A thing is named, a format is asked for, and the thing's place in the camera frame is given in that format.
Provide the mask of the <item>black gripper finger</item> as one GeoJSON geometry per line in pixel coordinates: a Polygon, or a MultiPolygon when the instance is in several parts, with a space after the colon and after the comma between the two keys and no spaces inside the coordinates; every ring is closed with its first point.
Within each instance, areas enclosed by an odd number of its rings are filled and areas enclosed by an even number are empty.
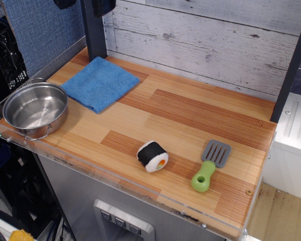
{"type": "Polygon", "coordinates": [[[64,10],[73,6],[76,0],[53,0],[53,2],[60,10],[64,10]]]}
{"type": "Polygon", "coordinates": [[[95,17],[100,18],[116,7],[116,0],[92,0],[95,17]]]}

